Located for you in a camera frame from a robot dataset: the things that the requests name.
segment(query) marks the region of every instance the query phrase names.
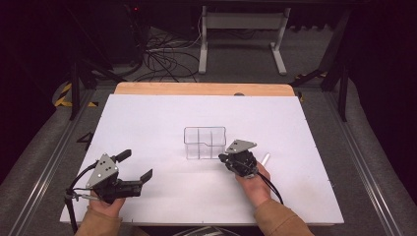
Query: human hand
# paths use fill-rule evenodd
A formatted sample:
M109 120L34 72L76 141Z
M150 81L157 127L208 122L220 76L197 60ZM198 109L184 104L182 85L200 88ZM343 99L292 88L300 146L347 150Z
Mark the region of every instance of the human hand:
M259 162L257 167L261 174L270 179L269 173ZM239 175L235 175L235 177L254 207L258 207L270 199L270 188L259 175L255 175L251 179L245 179Z
M95 191L91 191L91 195L97 197ZM110 217L119 217L120 208L122 208L126 199L116 199L113 204L108 204L105 201L90 200L89 207L93 210L105 214Z

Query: wooden tabletop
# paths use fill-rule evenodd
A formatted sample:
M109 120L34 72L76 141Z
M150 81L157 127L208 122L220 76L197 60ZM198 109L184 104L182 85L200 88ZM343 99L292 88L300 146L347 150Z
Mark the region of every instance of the wooden tabletop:
M215 83L135 83L117 85L115 94L293 96L289 85Z

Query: dark background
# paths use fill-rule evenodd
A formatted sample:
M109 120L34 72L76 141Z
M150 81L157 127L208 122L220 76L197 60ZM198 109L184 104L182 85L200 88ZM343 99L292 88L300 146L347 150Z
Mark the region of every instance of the dark background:
M64 32L78 31L70 24L62 24L65 19L57 21L57 16L62 13L60 4L3 1L0 6L0 179L3 181L30 140L53 114L52 95L68 80L70 61L74 58L74 55L69 55L70 45ZM195 25L195 9L184 9L187 14L182 16L187 18L178 21ZM416 10L415 4L407 1L373 1L354 10L338 54L338 60L343 60L346 55L350 58L345 63L369 123L415 203ZM87 9L84 16L89 15L91 12ZM324 23L334 26L338 16L335 10L297 8L291 12L288 26L295 26L297 30L301 26L322 27ZM190 28L175 29L169 24L169 19L165 19L166 22L163 18L157 19L154 24L162 28L165 25L168 28L165 30L193 33ZM99 49L89 53L94 54L98 50L105 55L97 59L94 54L91 58L104 60L105 63L106 58L109 60L114 55L108 54L114 48L104 43L105 40L100 38L101 32L90 28L92 31L89 33ZM126 44L121 41L123 38L126 37L110 41ZM89 48L82 39L77 43L81 51Z

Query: metal bracket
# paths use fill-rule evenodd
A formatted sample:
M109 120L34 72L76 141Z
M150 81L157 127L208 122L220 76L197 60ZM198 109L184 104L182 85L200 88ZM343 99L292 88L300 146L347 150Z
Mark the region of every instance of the metal bracket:
M92 189L92 187L117 172L119 172L119 169L117 168L116 164L112 159L110 159L110 156L105 153L98 161L97 166L89 177L89 180L86 184L86 189Z
M244 150L247 150L249 148L254 148L256 147L257 144L253 143L253 142L247 142L247 141L242 141L242 140L235 140L225 151L226 153L232 153L232 154L236 154L239 152L242 152Z

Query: person's arm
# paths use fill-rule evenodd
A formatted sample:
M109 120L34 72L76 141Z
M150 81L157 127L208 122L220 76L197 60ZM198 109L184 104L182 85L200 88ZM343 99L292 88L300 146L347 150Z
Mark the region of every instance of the person's arm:
M116 236L122 218L120 208L126 199L116 199L112 205L103 201L89 201L89 207L76 236Z
M258 169L261 174L270 179L269 173L260 163L258 163ZM313 235L296 213L270 197L270 188L259 175L251 179L236 175L236 180L256 208L255 219L265 235Z

